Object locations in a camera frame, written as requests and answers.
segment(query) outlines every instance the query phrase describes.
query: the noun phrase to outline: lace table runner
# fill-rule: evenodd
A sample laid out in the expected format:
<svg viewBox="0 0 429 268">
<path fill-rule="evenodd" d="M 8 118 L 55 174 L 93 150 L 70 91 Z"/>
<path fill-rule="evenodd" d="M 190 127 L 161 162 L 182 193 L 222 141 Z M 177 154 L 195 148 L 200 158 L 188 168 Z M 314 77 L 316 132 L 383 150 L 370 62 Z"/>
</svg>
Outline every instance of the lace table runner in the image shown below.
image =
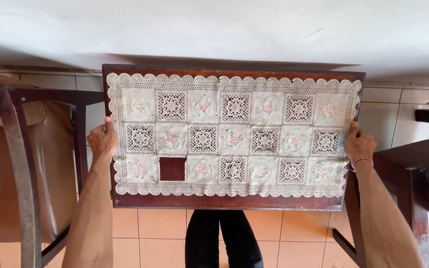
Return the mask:
<svg viewBox="0 0 429 268">
<path fill-rule="evenodd" d="M 110 73 L 116 192 L 339 197 L 359 80 Z M 186 157 L 184 181 L 160 157 Z"/>
</svg>

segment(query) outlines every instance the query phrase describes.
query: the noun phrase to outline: leg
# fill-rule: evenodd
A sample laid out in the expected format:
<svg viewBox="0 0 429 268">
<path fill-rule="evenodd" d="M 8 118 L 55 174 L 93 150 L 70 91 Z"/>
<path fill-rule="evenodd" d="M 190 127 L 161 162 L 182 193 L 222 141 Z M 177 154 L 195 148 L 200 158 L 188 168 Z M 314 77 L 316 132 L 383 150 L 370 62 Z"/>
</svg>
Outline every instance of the leg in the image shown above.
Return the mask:
<svg viewBox="0 0 429 268">
<path fill-rule="evenodd" d="M 263 268 L 261 251 L 244 212 L 242 210 L 220 210 L 218 213 L 229 266 Z"/>
<path fill-rule="evenodd" d="M 185 266 L 219 267 L 219 219 L 216 210 L 194 210 L 186 231 Z"/>
</svg>

